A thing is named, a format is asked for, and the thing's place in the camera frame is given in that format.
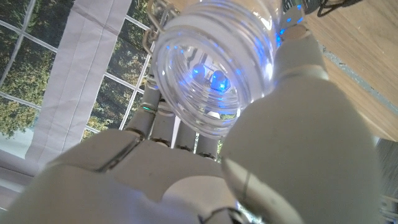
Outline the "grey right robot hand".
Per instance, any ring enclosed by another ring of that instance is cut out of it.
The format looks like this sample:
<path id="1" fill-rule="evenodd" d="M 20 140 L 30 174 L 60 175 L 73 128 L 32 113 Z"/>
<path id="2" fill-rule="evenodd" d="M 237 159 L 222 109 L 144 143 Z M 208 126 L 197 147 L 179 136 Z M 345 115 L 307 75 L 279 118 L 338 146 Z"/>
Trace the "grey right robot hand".
<path id="1" fill-rule="evenodd" d="M 379 223 L 379 158 L 328 79 L 304 22 L 278 36 L 273 90 L 250 104 L 217 163 L 105 131 L 53 160 L 2 223 Z"/>

